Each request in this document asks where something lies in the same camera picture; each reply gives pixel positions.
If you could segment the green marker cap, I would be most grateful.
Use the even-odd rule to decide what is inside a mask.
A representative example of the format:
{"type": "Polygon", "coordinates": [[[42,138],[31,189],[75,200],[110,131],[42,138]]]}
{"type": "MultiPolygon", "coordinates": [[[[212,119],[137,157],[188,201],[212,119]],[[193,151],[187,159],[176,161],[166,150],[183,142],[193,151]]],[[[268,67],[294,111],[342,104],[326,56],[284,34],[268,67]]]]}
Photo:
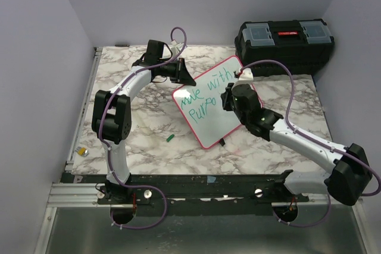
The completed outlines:
{"type": "Polygon", "coordinates": [[[166,139],[166,142],[169,142],[170,140],[172,140],[174,137],[174,134],[171,134],[167,139],[166,139]]]}

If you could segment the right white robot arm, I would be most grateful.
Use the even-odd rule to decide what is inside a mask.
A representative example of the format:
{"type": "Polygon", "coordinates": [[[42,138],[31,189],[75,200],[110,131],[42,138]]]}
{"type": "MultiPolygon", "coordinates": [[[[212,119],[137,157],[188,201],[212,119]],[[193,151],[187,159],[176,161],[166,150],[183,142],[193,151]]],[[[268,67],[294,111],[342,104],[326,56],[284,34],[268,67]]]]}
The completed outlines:
{"type": "Polygon", "coordinates": [[[327,194],[352,206],[362,196],[373,175],[360,145],[336,144],[299,129],[281,114],[263,108],[248,84],[229,83],[221,100],[223,109],[234,112],[252,135],[286,146],[322,168],[306,173],[285,171],[281,183],[274,186],[278,200],[286,202],[300,194],[327,194]]]}

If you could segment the pink framed whiteboard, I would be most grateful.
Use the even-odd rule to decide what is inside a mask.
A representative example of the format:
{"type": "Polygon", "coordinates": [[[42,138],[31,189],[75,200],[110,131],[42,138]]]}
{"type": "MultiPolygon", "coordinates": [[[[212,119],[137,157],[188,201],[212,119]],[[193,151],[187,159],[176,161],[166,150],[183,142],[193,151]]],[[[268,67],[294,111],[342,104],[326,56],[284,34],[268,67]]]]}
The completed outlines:
{"type": "Polygon", "coordinates": [[[241,126],[233,112],[223,110],[220,95],[243,67],[231,56],[195,77],[196,86],[181,86],[172,94],[179,111],[203,149],[209,149],[241,126]]]}

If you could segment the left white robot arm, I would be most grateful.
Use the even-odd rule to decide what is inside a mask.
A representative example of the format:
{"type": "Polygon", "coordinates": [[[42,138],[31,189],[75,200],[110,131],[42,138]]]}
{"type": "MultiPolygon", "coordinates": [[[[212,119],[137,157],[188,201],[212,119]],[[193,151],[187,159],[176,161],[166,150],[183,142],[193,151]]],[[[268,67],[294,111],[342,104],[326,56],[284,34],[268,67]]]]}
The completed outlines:
{"type": "Polygon", "coordinates": [[[130,170],[127,166],[126,143],[132,128],[132,100],[158,76],[167,77],[172,83],[195,86],[185,59],[180,53],[185,44],[172,41],[150,40],[146,52],[136,60],[128,75],[110,90],[99,90],[95,94],[92,115],[92,131],[102,143],[107,160],[107,180],[115,184],[111,196],[118,203],[131,199],[132,189],[126,185],[130,170]]]}

